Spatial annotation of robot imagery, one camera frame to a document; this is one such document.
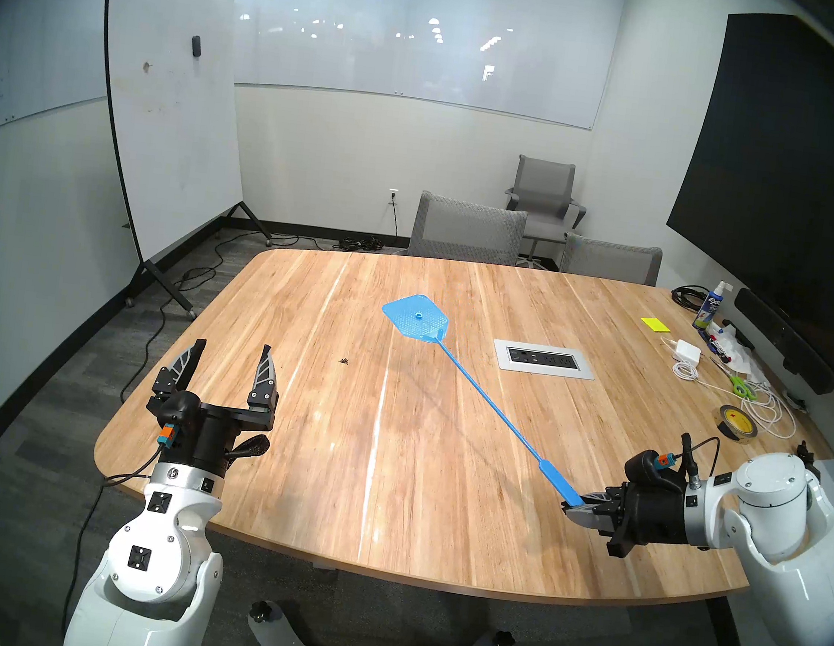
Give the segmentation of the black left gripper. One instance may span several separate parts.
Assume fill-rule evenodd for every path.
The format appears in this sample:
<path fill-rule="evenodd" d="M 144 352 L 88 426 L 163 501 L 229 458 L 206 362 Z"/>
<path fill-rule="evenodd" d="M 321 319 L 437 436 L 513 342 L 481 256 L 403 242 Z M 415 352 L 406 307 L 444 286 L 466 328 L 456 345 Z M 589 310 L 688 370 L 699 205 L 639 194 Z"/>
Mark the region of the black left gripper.
<path fill-rule="evenodd" d="M 177 463 L 224 474 L 236 459 L 259 457 L 269 450 L 267 434 L 274 427 L 279 396 L 277 377 L 272 347 L 266 344 L 249 391 L 247 408 L 203 403 L 187 387 L 204 348 L 206 340 L 197 339 L 171 364 L 161 367 L 153 382 L 148 410 L 160 427 L 169 424 L 177 430 L 171 445 L 161 449 L 159 463 Z"/>

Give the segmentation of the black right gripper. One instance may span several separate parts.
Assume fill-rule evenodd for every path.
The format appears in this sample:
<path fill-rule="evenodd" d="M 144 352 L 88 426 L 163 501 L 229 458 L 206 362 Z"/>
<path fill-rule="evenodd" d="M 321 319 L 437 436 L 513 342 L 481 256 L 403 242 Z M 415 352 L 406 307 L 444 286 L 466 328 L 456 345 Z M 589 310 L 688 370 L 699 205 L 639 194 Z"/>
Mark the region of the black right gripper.
<path fill-rule="evenodd" d="M 673 470 L 666 455 L 645 450 L 625 462 L 624 471 L 620 486 L 581 494 L 581 504 L 565 502 L 566 518 L 614 542 L 685 543 L 686 466 Z"/>

